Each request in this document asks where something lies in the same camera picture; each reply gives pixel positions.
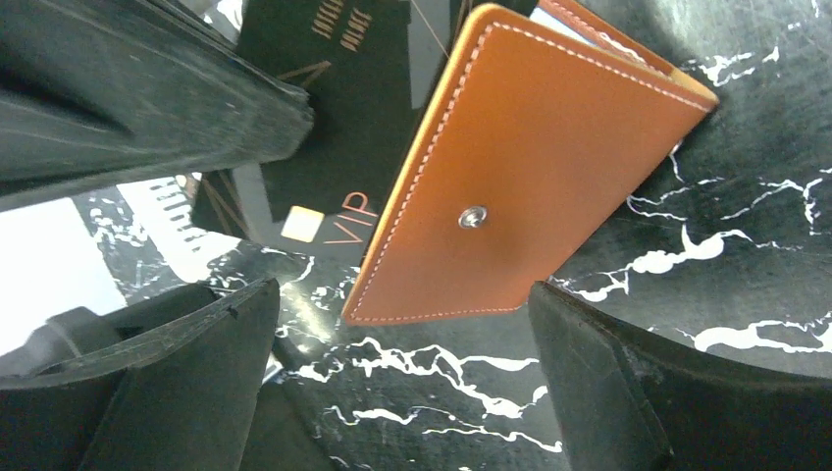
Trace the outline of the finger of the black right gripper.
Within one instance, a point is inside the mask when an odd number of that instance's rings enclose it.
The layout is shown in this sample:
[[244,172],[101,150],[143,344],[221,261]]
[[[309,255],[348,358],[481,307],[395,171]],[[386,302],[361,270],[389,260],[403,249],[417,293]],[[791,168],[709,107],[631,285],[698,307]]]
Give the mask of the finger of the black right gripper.
[[1,5],[1,207],[291,157],[307,93],[235,54],[194,1]]

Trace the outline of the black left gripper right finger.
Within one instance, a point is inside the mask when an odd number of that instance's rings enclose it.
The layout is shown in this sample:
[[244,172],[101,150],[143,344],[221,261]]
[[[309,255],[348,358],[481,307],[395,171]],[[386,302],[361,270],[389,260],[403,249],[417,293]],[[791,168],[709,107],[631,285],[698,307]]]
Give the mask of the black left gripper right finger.
[[827,470],[831,383],[697,351],[544,282],[529,318],[574,470]]

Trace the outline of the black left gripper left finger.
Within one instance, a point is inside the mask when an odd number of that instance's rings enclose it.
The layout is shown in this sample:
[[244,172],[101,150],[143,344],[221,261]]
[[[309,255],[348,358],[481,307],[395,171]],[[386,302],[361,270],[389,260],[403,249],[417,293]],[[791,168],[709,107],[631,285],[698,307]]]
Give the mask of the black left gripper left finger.
[[46,319],[1,356],[2,468],[237,469],[279,307],[261,280]]

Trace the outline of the black credit card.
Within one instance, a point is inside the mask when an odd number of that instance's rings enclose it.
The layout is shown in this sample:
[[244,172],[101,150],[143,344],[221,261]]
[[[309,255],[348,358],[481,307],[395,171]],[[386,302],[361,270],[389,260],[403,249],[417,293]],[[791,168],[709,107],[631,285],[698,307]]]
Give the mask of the black credit card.
[[206,173],[192,223],[359,265],[471,1],[251,1],[236,52],[303,88],[314,125],[288,159]]

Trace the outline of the brown leather card holder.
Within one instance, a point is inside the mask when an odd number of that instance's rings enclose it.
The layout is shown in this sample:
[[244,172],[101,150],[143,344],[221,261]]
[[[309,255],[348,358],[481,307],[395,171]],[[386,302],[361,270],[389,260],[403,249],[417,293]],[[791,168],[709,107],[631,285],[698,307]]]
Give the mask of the brown leather card holder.
[[716,105],[706,86],[574,1],[466,20],[343,316],[511,312]]

